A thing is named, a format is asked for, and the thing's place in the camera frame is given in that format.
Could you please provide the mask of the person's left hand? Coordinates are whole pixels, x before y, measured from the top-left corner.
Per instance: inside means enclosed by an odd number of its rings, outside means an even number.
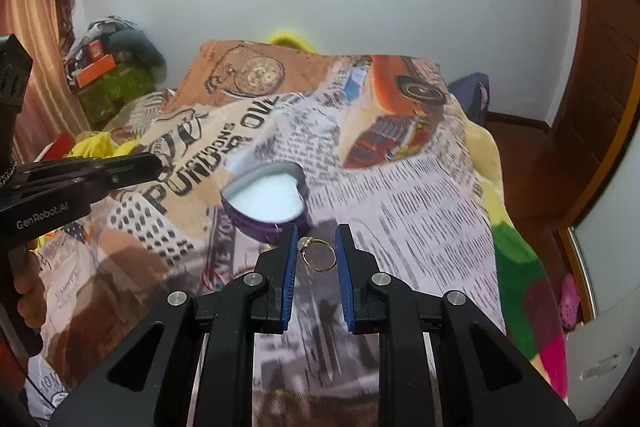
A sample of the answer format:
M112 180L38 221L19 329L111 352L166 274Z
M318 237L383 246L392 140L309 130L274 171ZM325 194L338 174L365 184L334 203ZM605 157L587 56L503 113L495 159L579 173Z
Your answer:
M15 265L12 271L14 287L20 295L17 312L28 327L40 329L46 321L47 303L36 255L26 251L24 260Z

